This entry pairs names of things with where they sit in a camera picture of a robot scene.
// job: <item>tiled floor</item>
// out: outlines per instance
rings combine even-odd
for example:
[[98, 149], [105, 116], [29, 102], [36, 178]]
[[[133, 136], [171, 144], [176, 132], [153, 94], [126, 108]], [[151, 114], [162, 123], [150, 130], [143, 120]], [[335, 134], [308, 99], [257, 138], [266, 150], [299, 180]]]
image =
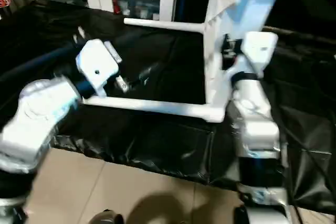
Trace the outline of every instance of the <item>tiled floor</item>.
[[[127, 224], [232, 224], [236, 193], [53, 149], [26, 206], [29, 224], [85, 224], [111, 209]], [[332, 217], [302, 210], [306, 224]]]

